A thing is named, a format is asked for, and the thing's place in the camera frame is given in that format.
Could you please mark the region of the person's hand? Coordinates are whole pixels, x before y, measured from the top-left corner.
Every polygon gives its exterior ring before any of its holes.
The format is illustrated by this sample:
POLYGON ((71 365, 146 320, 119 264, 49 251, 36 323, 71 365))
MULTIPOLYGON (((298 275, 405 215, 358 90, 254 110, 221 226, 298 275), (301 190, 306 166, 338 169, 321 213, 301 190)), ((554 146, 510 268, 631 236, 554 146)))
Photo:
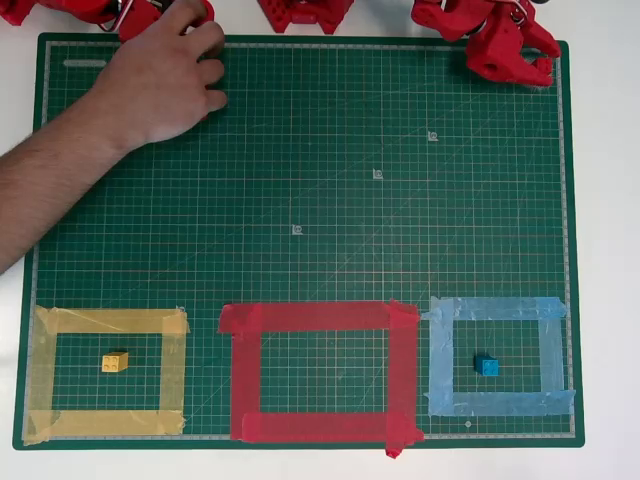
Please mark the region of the person's hand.
POLYGON ((131 151, 174 138, 227 104, 215 85, 220 25, 206 1, 175 1, 144 32, 124 43, 83 98, 98 133, 131 151))

